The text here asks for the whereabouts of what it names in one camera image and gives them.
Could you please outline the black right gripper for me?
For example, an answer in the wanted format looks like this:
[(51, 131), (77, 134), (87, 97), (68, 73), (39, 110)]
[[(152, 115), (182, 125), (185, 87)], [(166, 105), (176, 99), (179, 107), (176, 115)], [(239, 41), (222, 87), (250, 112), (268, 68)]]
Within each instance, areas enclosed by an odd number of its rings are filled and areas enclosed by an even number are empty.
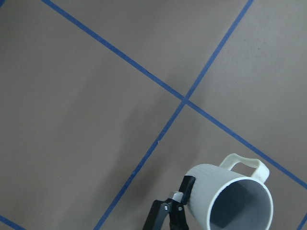
[(188, 230), (184, 205), (190, 199), (195, 177), (185, 175), (179, 190), (170, 199), (155, 200), (151, 206), (143, 230), (160, 230), (166, 216), (169, 214), (171, 230)]

